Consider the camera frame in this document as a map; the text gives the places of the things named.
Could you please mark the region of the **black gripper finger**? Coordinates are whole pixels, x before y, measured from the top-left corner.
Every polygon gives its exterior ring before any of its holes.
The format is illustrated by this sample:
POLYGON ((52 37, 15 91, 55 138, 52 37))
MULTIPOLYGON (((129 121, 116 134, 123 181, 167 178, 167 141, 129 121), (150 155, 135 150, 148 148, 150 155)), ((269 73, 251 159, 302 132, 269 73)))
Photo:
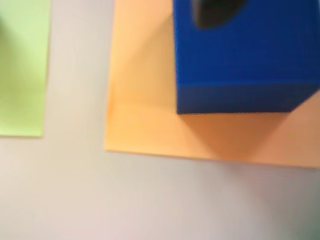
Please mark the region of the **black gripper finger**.
POLYGON ((192 0, 192 16, 199 28, 217 27, 234 17, 246 0, 192 0))

